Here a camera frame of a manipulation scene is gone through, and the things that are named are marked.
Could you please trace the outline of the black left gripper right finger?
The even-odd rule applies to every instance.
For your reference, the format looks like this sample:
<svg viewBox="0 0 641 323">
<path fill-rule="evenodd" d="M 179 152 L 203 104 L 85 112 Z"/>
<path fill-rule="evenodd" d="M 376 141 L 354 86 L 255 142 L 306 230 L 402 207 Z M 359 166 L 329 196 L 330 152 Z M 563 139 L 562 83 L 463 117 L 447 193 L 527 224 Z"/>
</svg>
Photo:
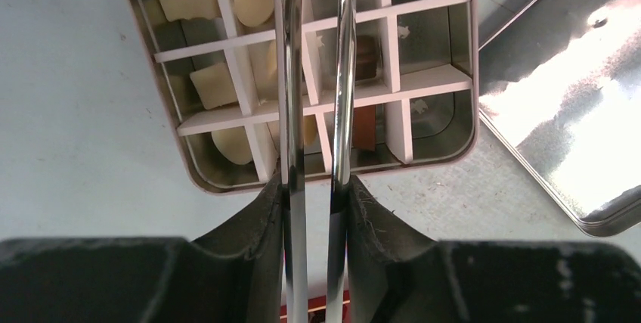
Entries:
<svg viewBox="0 0 641 323">
<path fill-rule="evenodd" d="M 354 322 L 638 322 L 640 267 L 574 241 L 436 241 L 360 179 L 347 205 Z"/>
</svg>

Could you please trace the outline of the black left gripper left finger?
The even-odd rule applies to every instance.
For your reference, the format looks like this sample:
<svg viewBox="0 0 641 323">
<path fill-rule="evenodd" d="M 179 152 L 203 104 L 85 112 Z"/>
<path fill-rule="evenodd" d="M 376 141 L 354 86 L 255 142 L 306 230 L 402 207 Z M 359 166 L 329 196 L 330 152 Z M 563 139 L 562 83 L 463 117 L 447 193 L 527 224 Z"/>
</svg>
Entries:
<svg viewBox="0 0 641 323">
<path fill-rule="evenodd" d="M 277 322 L 282 197 L 273 177 L 201 237 L 1 243 L 3 322 Z"/>
</svg>

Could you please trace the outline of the silver metal tin lid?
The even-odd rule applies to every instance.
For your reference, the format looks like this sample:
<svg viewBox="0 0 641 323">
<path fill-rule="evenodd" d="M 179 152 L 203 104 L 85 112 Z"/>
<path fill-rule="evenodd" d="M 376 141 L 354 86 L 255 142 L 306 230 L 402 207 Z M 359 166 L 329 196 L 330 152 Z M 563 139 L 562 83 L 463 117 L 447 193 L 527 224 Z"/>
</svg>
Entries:
<svg viewBox="0 0 641 323">
<path fill-rule="evenodd" d="M 530 0 L 481 47 L 485 125 L 585 234 L 640 222 L 640 0 Z"/>
</svg>

